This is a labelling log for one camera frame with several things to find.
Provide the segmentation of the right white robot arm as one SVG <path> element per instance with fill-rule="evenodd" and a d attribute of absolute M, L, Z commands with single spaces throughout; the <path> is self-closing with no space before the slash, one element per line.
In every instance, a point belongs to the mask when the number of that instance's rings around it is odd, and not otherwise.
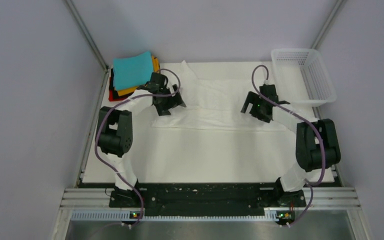
<path fill-rule="evenodd" d="M 275 182 L 273 200 L 287 206 L 305 185 L 322 183 L 328 168 L 341 160 L 336 127 L 331 119 L 318 119 L 280 101 L 274 85 L 248 92 L 241 113 L 266 122 L 276 122 L 295 134 L 295 162 Z"/>

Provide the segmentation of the white t shirt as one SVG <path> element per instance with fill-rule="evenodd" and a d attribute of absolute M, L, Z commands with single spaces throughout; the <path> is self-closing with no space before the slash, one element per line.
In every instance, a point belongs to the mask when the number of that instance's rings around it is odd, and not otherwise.
<path fill-rule="evenodd" d="M 241 113 L 248 92 L 253 92 L 252 70 L 258 62 L 186 62 L 171 69 L 178 74 L 185 107 L 169 116 L 157 116 L 153 128 L 278 132 L 286 127 Z"/>

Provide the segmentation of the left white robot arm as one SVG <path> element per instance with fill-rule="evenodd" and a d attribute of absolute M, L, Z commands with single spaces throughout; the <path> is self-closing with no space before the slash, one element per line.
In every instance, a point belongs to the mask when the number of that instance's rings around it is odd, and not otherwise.
<path fill-rule="evenodd" d="M 98 111 L 95 132 L 94 153 L 98 160 L 114 171 L 122 182 L 116 188 L 123 190 L 121 200 L 129 207 L 140 202 L 141 194 L 135 188 L 137 179 L 128 180 L 127 173 L 120 171 L 114 164 L 108 162 L 100 153 L 114 155 L 120 159 L 129 152 L 133 145 L 133 116 L 153 106 L 158 116 L 171 115 L 170 110 L 186 107 L 180 89 L 181 80 L 173 71 L 163 68 L 174 75 L 177 83 L 169 85 L 166 75 L 153 72 L 150 80 L 140 85 L 127 99 L 114 106 L 102 106 Z"/>

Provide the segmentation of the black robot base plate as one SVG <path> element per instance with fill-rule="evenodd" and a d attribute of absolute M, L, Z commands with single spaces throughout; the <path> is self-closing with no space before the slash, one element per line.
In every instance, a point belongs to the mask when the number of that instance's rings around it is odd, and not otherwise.
<path fill-rule="evenodd" d="M 143 208 L 145 216 L 262 216 L 265 208 L 305 207 L 302 190 L 275 194 L 275 183 L 137 183 L 132 190 L 115 188 L 111 208 Z"/>

